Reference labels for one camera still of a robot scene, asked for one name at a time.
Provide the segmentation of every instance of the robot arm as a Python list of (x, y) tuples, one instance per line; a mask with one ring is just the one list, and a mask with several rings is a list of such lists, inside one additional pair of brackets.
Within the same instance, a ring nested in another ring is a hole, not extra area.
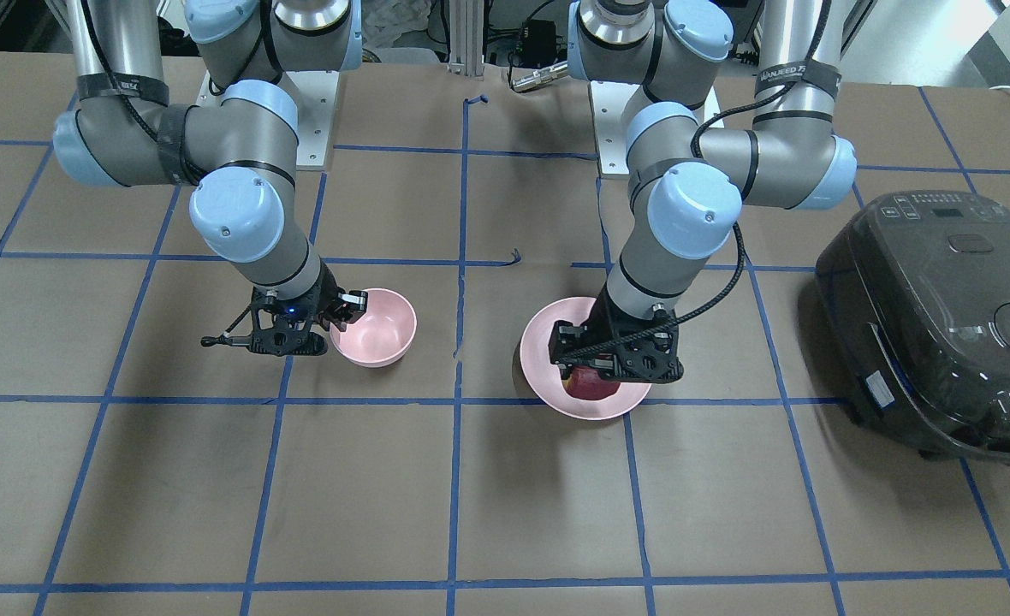
[[(552, 332), (549, 357), (563, 378), (576, 367), (615, 382), (681, 378), (676, 327), (731, 291), (743, 268), (741, 203), (825, 210), (849, 192), (854, 151), (831, 131), (842, 22), (827, 19), (830, 8), (830, 0), (768, 0), (756, 102), (725, 114), (752, 109), (754, 125), (708, 130), (713, 120), (700, 125), (690, 108), (704, 101), (732, 39), (719, 8), (707, 0), (670, 0), (663, 10), (637, 0), (573, 5), (571, 73), (641, 83), (625, 114), (645, 106), (626, 129), (634, 230), (588, 319)], [(671, 307), (729, 234), (738, 241), (731, 283), (676, 318)]]
[[(239, 19), (232, 24), (236, 31), (261, 19), (257, 2), (197, 4), (209, 11), (217, 4), (226, 8)], [(244, 12), (244, 20), (235, 10), (242, 5), (255, 9)], [(350, 11), (345, 3), (345, 14)], [(224, 331), (203, 343), (274, 355), (324, 353), (312, 324), (344, 328), (363, 315), (368, 297), (338, 288), (296, 225), (293, 99), (272, 83), (239, 81), (227, 87), (219, 108), (169, 105), (153, 3), (92, 7), (74, 0), (70, 18), (82, 108), (60, 116), (53, 136), (68, 175), (105, 187), (197, 184), (189, 203), (194, 226), (255, 285), (242, 315), (251, 313), (250, 335)], [(348, 28), (351, 19), (332, 25)], [(344, 63), (344, 55), (338, 60)], [(262, 312), (272, 317), (273, 327), (262, 326)]]

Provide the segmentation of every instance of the sticker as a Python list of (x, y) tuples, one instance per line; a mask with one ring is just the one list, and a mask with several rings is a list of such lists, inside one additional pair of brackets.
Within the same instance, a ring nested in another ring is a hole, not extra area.
[(875, 374), (868, 376), (867, 389), (870, 390), (870, 395), (873, 395), (874, 402), (878, 403), (878, 409), (884, 409), (886, 406), (892, 405), (895, 401), (893, 394), (890, 393), (890, 387), (886, 385), (885, 379), (882, 378), (882, 371), (877, 371)]

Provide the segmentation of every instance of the velcro strap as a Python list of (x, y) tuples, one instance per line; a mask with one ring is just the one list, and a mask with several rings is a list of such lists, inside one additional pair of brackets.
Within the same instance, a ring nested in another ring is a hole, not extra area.
[(701, 158), (666, 158), (666, 160), (658, 161), (641, 171), (631, 173), (630, 180), (626, 184), (626, 192), (631, 196), (631, 211), (634, 211), (634, 199), (637, 199), (638, 194), (641, 194), (645, 187), (660, 180), (670, 169), (693, 160), (701, 160)]
[(810, 62), (787, 63), (769, 67), (755, 77), (755, 93), (763, 93), (769, 87), (782, 86), (784, 83), (805, 81), (809, 85), (825, 91), (831, 98), (836, 98), (840, 91), (840, 74), (836, 67)]
[(104, 73), (81, 75), (76, 86), (80, 101), (94, 97), (134, 97), (162, 106), (170, 103), (170, 88), (158, 79), (142, 75), (114, 73), (113, 78)]
[(160, 135), (156, 139), (160, 147), (160, 165), (166, 178), (174, 184), (196, 184), (185, 164), (185, 116), (196, 105), (172, 105), (166, 108), (160, 122)]

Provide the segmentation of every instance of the light blue joint cap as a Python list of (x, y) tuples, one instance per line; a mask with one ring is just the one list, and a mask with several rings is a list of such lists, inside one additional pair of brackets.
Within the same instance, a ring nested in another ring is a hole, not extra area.
[(288, 92), (281, 87), (274, 86), (269, 81), (258, 81), (258, 79), (245, 79), (232, 83), (227, 87), (227, 92), (223, 94), (223, 101), (230, 101), (231, 98), (241, 98), (243, 101), (250, 101), (263, 108), (270, 109), (285, 124), (296, 132), (299, 137), (299, 110), (296, 108), (296, 101), (291, 98)]
[(258, 0), (185, 0), (189, 35), (201, 45), (238, 30), (258, 10)]
[(732, 22), (709, 0), (669, 0), (665, 22), (673, 36), (701, 59), (720, 63), (732, 45)]
[(285, 208), (276, 188), (258, 173), (224, 167), (209, 173), (193, 191), (189, 219), (216, 254), (251, 263), (278, 245)]
[(647, 128), (653, 124), (658, 124), (659, 121), (669, 120), (670, 117), (677, 117), (678, 115), (690, 117), (694, 122), (696, 122), (696, 124), (699, 124), (696, 114), (692, 113), (691, 109), (681, 105), (681, 103), (662, 101), (653, 103), (652, 105), (644, 106), (642, 110), (639, 110), (639, 112), (631, 118), (630, 124), (626, 125), (626, 151), (630, 151), (631, 145), (634, 145), (634, 141), (636, 141)]
[(94, 159), (83, 135), (79, 132), (79, 112), (66, 110), (56, 118), (56, 128), (53, 130), (53, 150), (56, 160), (68, 177), (88, 187), (122, 187), (110, 178), (109, 173), (102, 169)]
[(355, 70), (364, 59), (364, 30), (361, 28), (361, 0), (349, 3), (349, 43), (340, 70)]
[(740, 216), (740, 191), (725, 173), (701, 161), (681, 163), (653, 187), (646, 216), (665, 249), (690, 261), (707, 259)]
[(833, 135), (836, 140), (836, 151), (833, 152), (833, 163), (828, 165), (825, 177), (817, 188), (813, 188), (810, 196), (792, 210), (830, 210), (844, 200), (854, 184), (854, 175), (858, 161), (854, 158), (854, 145), (844, 137)]
[(581, 31), (577, 30), (581, 27), (581, 22), (577, 20), (577, 7), (580, 5), (581, 3), (570, 5), (570, 23), (567, 30), (567, 67), (570, 70), (570, 77), (588, 81), (588, 77), (585, 75), (585, 66), (581, 60)]

